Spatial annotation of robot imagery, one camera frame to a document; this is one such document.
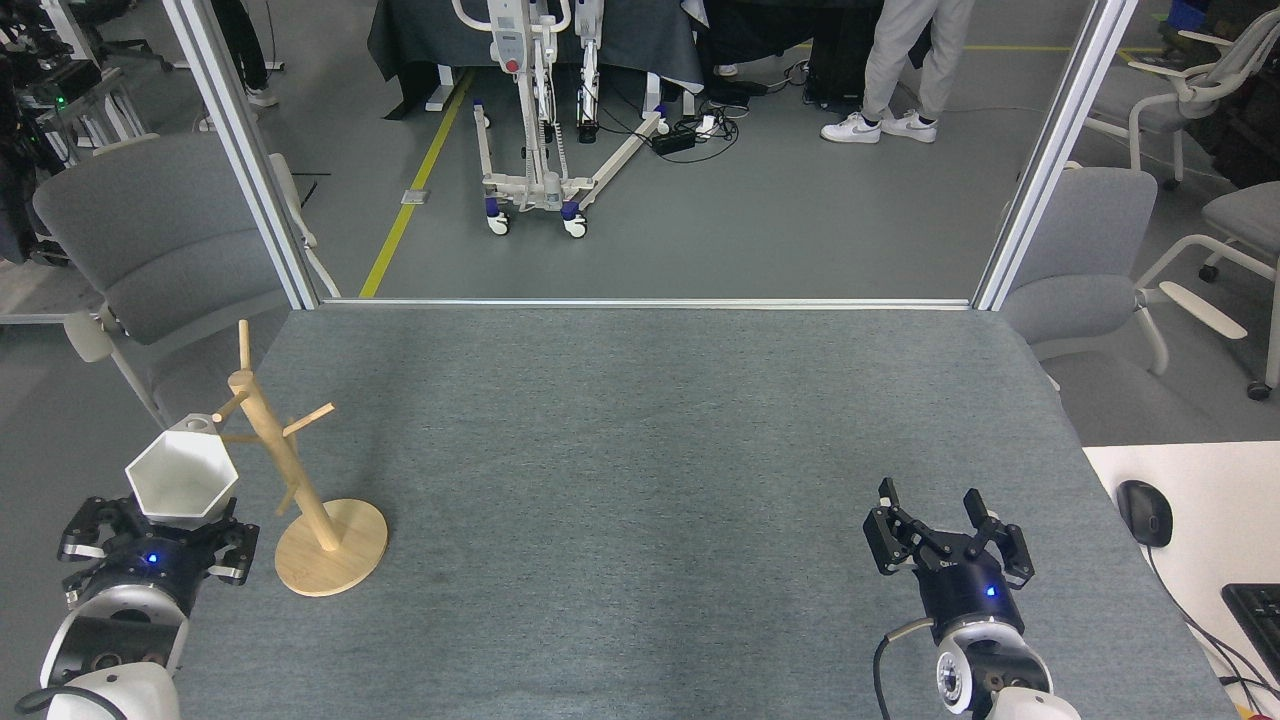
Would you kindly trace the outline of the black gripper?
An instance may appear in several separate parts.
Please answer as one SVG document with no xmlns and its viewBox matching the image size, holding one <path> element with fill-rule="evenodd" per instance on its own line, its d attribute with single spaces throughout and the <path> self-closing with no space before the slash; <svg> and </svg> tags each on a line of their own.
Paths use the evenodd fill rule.
<svg viewBox="0 0 1280 720">
<path fill-rule="evenodd" d="M 111 588 L 148 587 L 189 616 L 205 577 L 243 585 L 253 564 L 259 527 L 238 521 L 236 505 L 237 497 L 230 497 L 216 520 L 187 530 L 141 527 L 134 497 L 87 498 L 67 523 L 58 548 L 60 561 L 95 560 L 64 579 L 68 607 L 76 609 Z M 114 533 L 106 547 L 99 544 L 101 525 Z"/>
<path fill-rule="evenodd" d="M 891 477 L 882 479 L 878 493 L 879 502 L 864 521 L 864 536 L 882 575 L 895 574 L 897 565 L 916 559 L 923 607 L 934 621 L 933 641 L 941 642 L 957 624 L 982 623 L 989 618 L 1019 633 L 1025 630 L 1001 566 L 986 551 L 993 541 L 1004 571 L 1012 578 L 1012 588 L 1023 588 L 1034 577 L 1036 569 L 1018 524 L 1000 520 L 987 509 L 980 492 L 969 489 L 963 503 L 975 534 L 964 552 L 957 550 L 942 557 L 946 556 L 946 543 L 925 523 L 901 507 Z"/>
</svg>

